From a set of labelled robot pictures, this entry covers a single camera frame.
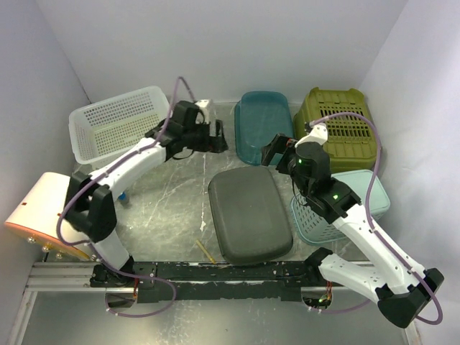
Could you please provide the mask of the teal transparent plastic tub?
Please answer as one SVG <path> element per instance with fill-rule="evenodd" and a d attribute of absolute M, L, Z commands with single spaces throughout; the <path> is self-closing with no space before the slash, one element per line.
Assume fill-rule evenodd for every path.
<path fill-rule="evenodd" d="M 293 122 L 286 97 L 273 91 L 245 93 L 234 109 L 238 158 L 248 165 L 261 163 L 261 150 L 276 134 L 293 137 Z"/>

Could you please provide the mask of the olive green plastic basket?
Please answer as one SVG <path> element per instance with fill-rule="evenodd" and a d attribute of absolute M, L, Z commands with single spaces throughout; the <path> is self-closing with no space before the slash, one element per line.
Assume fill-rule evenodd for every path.
<path fill-rule="evenodd" d="M 295 137 L 307 134 L 308 123 L 328 115 L 352 112 L 371 120 L 364 94 L 350 88 L 347 91 L 321 90 L 316 87 L 304 98 L 293 118 Z M 370 170 L 377 159 L 377 143 L 368 124 L 355 116 L 340 116 L 326 122 L 328 141 L 323 148 L 331 161 L 331 172 Z"/>

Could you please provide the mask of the grey plastic tub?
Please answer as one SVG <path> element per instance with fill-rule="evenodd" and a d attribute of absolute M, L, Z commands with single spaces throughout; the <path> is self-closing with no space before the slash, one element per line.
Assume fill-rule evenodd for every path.
<path fill-rule="evenodd" d="M 208 197 L 219 249 L 228 263 L 255 265 L 292 249 L 288 215 L 267 168 L 220 172 L 208 184 Z"/>

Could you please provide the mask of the light blue perforated basket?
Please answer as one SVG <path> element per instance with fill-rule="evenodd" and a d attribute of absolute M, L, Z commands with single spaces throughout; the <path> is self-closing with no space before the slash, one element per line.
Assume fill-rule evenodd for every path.
<path fill-rule="evenodd" d="M 346 183 L 364 203 L 372 174 L 371 170 L 353 170 L 334 173 L 332 176 Z M 305 198 L 299 192 L 295 192 L 290 202 L 290 212 L 302 241 L 319 247 L 322 244 L 345 238 L 342 232 L 333 225 L 328 224 L 324 218 L 319 217 L 303 204 L 305 204 Z M 369 207 L 375 221 L 381 218 L 390 208 L 390 199 L 379 178 L 375 178 L 372 185 Z"/>

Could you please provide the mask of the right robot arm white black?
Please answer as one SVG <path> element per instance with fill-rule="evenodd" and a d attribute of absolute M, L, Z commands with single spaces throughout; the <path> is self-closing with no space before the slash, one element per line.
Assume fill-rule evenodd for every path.
<path fill-rule="evenodd" d="M 262 148 L 262 165 L 282 157 L 276 170 L 291 178 L 317 216 L 348 237 L 373 264 L 361 267 L 326 248 L 305 260 L 306 280 L 315 286 L 325 281 L 347 287 L 375 303 L 393 325 L 407 328 L 430 303 L 444 281 L 436 269 L 411 259 L 367 213 L 360 197 L 332 177 L 330 159 L 319 139 L 295 140 L 278 134 Z"/>

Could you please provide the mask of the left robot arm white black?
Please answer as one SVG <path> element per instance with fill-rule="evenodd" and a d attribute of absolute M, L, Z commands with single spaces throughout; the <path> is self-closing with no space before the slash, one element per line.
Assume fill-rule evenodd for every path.
<path fill-rule="evenodd" d="M 70 177 L 59 220 L 84 235 L 83 244 L 108 267 L 108 278 L 116 286 L 127 286 L 135 275 L 134 259 L 116 233 L 115 200 L 145 173 L 176 159 L 183 150 L 226 151 L 224 125 L 214 114 L 211 100 L 179 101 L 121 157 L 90 174 L 76 172 Z"/>

